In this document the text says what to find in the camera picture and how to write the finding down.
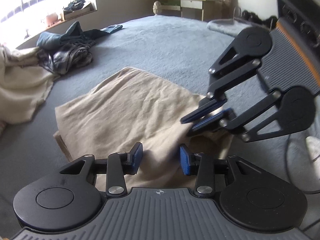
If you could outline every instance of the dark clothing pile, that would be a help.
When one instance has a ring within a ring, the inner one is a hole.
[[[82,9],[84,3],[85,3],[85,0],[74,0],[74,1],[70,2],[68,4],[68,6],[65,7],[63,10],[67,11],[67,12],[73,12],[76,10],[80,10],[80,9]]]
[[[65,34],[41,33],[37,46],[39,64],[46,70],[64,75],[71,68],[88,65],[92,61],[90,47],[95,39],[110,35],[122,28],[122,25],[112,25],[102,30],[82,31],[79,22],[73,23]]]
[[[254,12],[248,12],[247,10],[243,11],[241,18],[248,21],[257,23],[259,25],[264,25],[270,30],[273,30],[276,28],[276,23],[278,21],[278,18],[274,15],[270,16],[266,20],[261,20],[258,15],[256,15]]]

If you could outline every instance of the windowsill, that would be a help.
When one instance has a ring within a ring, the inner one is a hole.
[[[35,36],[39,35],[39,34],[42,33],[42,32],[49,31],[51,28],[53,28],[53,27],[55,27],[55,26],[58,26],[58,25],[60,25],[60,24],[62,24],[62,23],[65,23],[65,22],[72,21],[72,20],[77,19],[77,18],[79,18],[79,17],[81,17],[81,16],[83,16],[83,15],[86,15],[86,14],[89,14],[89,13],[93,13],[93,12],[96,12],[96,11],[97,11],[97,10],[92,10],[92,11],[90,11],[90,12],[85,12],[85,13],[83,13],[83,14],[77,15],[77,16],[74,17],[74,18],[57,22],[57,23],[51,25],[50,27],[45,28],[43,31],[41,31],[41,32],[39,32],[39,33],[37,33],[37,34],[35,34],[35,35],[32,35],[32,36],[26,38],[26,39],[23,41],[23,43],[25,43],[26,41],[34,38]]]

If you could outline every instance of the wooden desk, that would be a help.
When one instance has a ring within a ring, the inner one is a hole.
[[[196,18],[201,21],[210,21],[222,18],[221,0],[156,0],[161,3],[162,10],[181,11],[184,16],[183,8],[197,9]]]

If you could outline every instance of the cable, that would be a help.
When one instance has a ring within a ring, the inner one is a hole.
[[[316,221],[314,221],[313,223],[311,223],[310,225],[308,225],[307,227],[301,229],[302,232],[308,231],[310,228],[312,228],[313,226],[315,226],[316,224],[318,224],[320,222],[320,218]]]
[[[285,145],[285,150],[284,150],[284,168],[285,168],[285,173],[287,175],[288,181],[290,184],[294,185],[295,187],[297,187],[291,179],[290,173],[289,173],[289,168],[288,168],[288,150],[289,150],[289,145],[290,145],[290,139],[291,139],[291,134],[289,134],[288,138],[287,138],[287,142]],[[314,190],[314,191],[304,191],[301,190],[305,195],[315,195],[315,194],[320,194],[320,190]],[[314,227],[316,224],[318,224],[320,222],[320,218],[316,221],[314,221],[313,223],[311,223],[310,225],[306,226],[304,229],[302,229],[302,232],[306,232],[308,231],[310,228]]]
[[[288,181],[290,184],[294,185],[295,187],[297,187],[290,176],[290,172],[289,172],[289,168],[288,168],[288,150],[289,150],[289,145],[290,145],[290,138],[291,138],[291,134],[289,134],[288,138],[287,138],[287,142],[285,145],[285,150],[284,150],[284,168],[285,168],[285,173],[287,175]],[[305,195],[315,195],[315,194],[320,194],[320,190],[314,190],[314,191],[304,191],[301,190]]]

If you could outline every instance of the metal pivot screw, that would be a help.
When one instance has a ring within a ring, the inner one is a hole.
[[[213,74],[215,71],[216,71],[216,70],[215,70],[214,68],[210,68],[210,69],[209,69],[209,73],[210,73],[210,74]]]
[[[221,127],[226,127],[228,124],[228,121],[226,119],[221,119],[220,122],[219,122],[219,125]]]
[[[281,93],[277,90],[277,91],[274,91],[273,93],[272,93],[272,95],[273,95],[273,97],[275,98],[275,99],[278,99],[279,97],[281,97]]]
[[[247,142],[247,141],[250,140],[250,136],[247,135],[247,134],[243,134],[243,135],[242,135],[242,139],[243,139],[245,142]]]
[[[214,95],[213,95],[212,92],[208,92],[208,93],[207,93],[207,98],[211,99],[211,98],[213,98],[213,97],[214,97]]]
[[[113,186],[108,189],[110,194],[121,194],[124,192],[124,188],[120,186]]]
[[[197,188],[197,192],[201,194],[209,194],[213,191],[212,187],[209,186],[200,186]]]
[[[261,63],[261,60],[259,60],[259,59],[256,58],[256,59],[252,62],[252,65],[254,65],[255,67],[257,67],[257,66],[260,65],[260,63]]]

